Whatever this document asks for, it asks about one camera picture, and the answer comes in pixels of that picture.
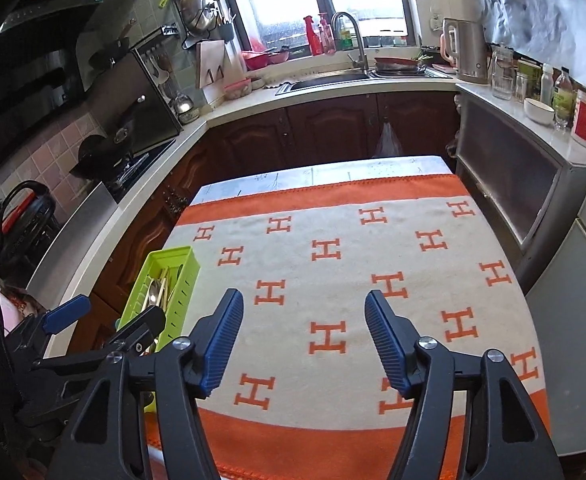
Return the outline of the chrome sink faucet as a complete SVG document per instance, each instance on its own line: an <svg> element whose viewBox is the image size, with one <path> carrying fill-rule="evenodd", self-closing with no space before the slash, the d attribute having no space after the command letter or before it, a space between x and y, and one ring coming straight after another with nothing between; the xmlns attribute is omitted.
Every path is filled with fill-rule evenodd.
<svg viewBox="0 0 586 480"><path fill-rule="evenodd" d="M358 58L353 58L350 54L347 56L351 60L353 68L358 68L358 70L361 70L365 75L367 75L370 72L370 67L368 58L366 57L366 51L364 50L364 44L358 20L352 14L346 11L335 12L331 18L333 32L340 40L340 44L344 44L342 31L344 29L348 30L348 28L343 28L340 26L340 20L342 18L346 18L346 20L351 24L352 31L355 33L355 39L351 40L351 43L354 44L358 50Z"/></svg>

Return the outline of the glass jar on counter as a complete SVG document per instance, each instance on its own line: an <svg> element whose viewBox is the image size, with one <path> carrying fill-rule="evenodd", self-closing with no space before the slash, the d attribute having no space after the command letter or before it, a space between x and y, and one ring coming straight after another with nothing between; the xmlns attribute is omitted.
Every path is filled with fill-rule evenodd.
<svg viewBox="0 0 586 480"><path fill-rule="evenodd" d="M514 67L513 51L507 47L493 46L490 62L491 91L502 100L509 101L513 96Z"/></svg>

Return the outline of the orange white H-pattern cloth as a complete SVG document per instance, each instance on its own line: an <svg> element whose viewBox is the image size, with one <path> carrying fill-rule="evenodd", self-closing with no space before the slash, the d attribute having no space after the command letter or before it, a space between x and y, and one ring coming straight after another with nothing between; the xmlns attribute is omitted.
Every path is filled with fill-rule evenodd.
<svg viewBox="0 0 586 480"><path fill-rule="evenodd" d="M292 188L198 204L167 240L200 264L186 327L237 289L244 318L198 404L226 479L383 479L411 403L364 320L379 290L452 351L500 350L549 413L538 337L506 254L453 174Z"/></svg>

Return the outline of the white bowl on counter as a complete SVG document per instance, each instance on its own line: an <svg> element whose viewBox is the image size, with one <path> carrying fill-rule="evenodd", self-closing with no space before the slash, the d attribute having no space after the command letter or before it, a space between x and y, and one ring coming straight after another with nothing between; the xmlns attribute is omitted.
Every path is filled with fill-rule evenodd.
<svg viewBox="0 0 586 480"><path fill-rule="evenodd" d="M524 113L539 125L550 126L554 122L554 109L533 98L524 99Z"/></svg>

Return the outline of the steel kettle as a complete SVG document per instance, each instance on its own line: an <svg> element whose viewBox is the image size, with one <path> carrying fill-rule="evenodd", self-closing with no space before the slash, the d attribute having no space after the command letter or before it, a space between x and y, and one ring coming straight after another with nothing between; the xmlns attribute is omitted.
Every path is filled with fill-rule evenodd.
<svg viewBox="0 0 586 480"><path fill-rule="evenodd" d="M473 84L488 84L488 54L482 24L444 18L444 45L440 54L453 64L458 78Z"/></svg>

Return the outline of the grey cabinet appliance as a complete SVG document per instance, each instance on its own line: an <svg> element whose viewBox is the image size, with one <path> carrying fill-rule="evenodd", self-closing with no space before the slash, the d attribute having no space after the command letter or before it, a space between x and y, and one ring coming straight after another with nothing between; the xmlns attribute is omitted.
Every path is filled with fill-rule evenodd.
<svg viewBox="0 0 586 480"><path fill-rule="evenodd" d="M560 248L586 197L586 148L523 105L459 82L457 175L497 235L524 292Z"/></svg>

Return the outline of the red spray bottle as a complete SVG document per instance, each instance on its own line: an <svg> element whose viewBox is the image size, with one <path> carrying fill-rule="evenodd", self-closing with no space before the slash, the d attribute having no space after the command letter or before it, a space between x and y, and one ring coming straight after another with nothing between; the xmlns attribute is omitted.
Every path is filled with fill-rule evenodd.
<svg viewBox="0 0 586 480"><path fill-rule="evenodd" d="M321 39L314 29L314 19L311 15L306 15L304 17L305 22L305 32L308 41L308 46L312 56L322 55L323 48Z"/></svg>

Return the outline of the hanging steel pot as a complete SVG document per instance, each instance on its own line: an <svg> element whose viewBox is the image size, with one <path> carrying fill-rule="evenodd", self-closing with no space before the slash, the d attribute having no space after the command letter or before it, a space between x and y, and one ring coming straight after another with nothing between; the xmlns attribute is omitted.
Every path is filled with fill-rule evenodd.
<svg viewBox="0 0 586 480"><path fill-rule="evenodd" d="M216 24L215 0L179 0L179 11L184 27L192 35L205 35Z"/></svg>

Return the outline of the green plastic utensil tray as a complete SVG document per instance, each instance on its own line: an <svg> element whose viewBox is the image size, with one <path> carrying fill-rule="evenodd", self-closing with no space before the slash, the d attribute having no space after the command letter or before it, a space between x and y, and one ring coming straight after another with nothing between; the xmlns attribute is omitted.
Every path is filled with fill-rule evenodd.
<svg viewBox="0 0 586 480"><path fill-rule="evenodd" d="M126 326L148 307L160 307L166 321L165 328L154 339L154 349L162 350L181 336L200 269L190 246L150 252L133 284L117 328Z"/></svg>

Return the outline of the red white box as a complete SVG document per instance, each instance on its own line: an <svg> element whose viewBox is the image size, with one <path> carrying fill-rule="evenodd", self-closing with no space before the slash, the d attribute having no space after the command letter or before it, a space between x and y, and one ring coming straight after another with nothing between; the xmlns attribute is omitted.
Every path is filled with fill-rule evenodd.
<svg viewBox="0 0 586 480"><path fill-rule="evenodd" d="M582 90L577 91L570 136L576 143L586 148L586 92Z"/></svg>

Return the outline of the black wok on stove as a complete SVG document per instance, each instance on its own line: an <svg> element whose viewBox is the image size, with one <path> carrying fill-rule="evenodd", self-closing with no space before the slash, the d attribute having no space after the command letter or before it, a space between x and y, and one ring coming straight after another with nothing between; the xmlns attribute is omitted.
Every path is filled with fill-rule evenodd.
<svg viewBox="0 0 586 480"><path fill-rule="evenodd" d="M106 136L92 134L80 144L78 162L70 173L80 179L108 182L122 172L132 155L136 113L146 104L146 95L138 96L120 115L114 130Z"/></svg>

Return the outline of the clear plastic bottle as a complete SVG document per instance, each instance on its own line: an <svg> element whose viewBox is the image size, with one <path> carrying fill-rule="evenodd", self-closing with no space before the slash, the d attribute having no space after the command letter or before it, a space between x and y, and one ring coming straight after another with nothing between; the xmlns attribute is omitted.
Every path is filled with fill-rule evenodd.
<svg viewBox="0 0 586 480"><path fill-rule="evenodd" d="M552 107L555 125L560 128L568 127L573 118L575 100L576 92L572 78L570 78L570 71L566 67L562 67L553 86Z"/></svg>

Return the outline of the large steel spoon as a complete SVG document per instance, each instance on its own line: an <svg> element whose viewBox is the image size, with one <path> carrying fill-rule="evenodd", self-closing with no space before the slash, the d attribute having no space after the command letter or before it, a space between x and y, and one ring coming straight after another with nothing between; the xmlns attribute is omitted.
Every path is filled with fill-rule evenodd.
<svg viewBox="0 0 586 480"><path fill-rule="evenodd" d="M151 280L148 284L148 291L146 292L142 309L146 310L149 307L158 307L160 300L162 300L163 284L159 280Z"/></svg>

